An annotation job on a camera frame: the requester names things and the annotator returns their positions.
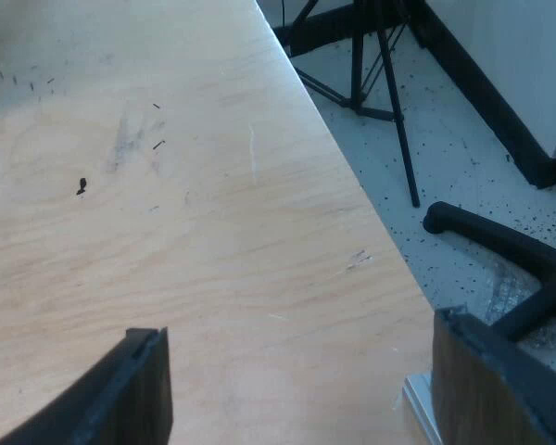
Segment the plywood tabletop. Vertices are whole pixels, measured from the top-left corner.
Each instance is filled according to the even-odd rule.
[[[254,0],[0,0],[0,436],[168,326],[171,443],[413,443],[431,318]]]

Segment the scratch mark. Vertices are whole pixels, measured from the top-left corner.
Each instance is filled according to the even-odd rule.
[[[373,255],[367,255],[364,250],[361,250],[354,257],[352,257],[352,260],[354,260],[354,262],[352,264],[349,264],[346,270],[351,271],[352,269],[356,269],[357,267],[361,266],[365,262],[371,261],[372,259]]]
[[[399,392],[398,396],[396,397],[396,399],[393,401],[393,405],[391,405],[391,409],[393,411],[397,411],[399,409],[399,407],[401,406],[401,391]]]
[[[268,316],[271,317],[271,318],[275,318],[276,320],[282,320],[283,322],[288,321],[288,319],[286,317],[283,317],[282,315],[277,315],[275,313],[269,313]]]
[[[249,157],[251,159],[251,178],[253,179],[253,185],[258,184],[258,165],[256,163],[256,154],[254,148],[256,134],[253,131],[253,127],[249,124]]]

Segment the dark stain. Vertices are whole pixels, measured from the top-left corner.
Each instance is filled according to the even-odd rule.
[[[82,195],[85,192],[84,188],[86,187],[86,178],[81,178],[80,183],[81,183],[81,189],[78,192],[76,192],[77,196]]]
[[[138,149],[143,137],[144,130],[142,129],[134,135],[130,134],[128,119],[125,116],[122,117],[113,149],[113,159],[109,161],[107,171],[116,172],[118,167],[125,162],[127,155]]]

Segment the black pencil mark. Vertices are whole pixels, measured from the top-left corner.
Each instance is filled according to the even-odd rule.
[[[81,178],[81,189],[76,192],[76,195],[81,195],[85,192],[84,188],[86,187],[86,178]]]
[[[155,146],[152,147],[153,150],[156,150],[158,148],[158,146],[160,146],[161,144],[165,144],[165,140],[163,139],[162,141],[160,141],[158,144],[156,144]]]

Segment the black chair leg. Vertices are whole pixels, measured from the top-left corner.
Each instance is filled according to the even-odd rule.
[[[524,268],[541,281],[556,271],[556,249],[467,210],[437,202],[423,221],[431,234],[446,230],[465,236]]]
[[[498,334],[516,341],[556,313],[556,280],[545,284],[538,292],[519,303],[493,325]]]

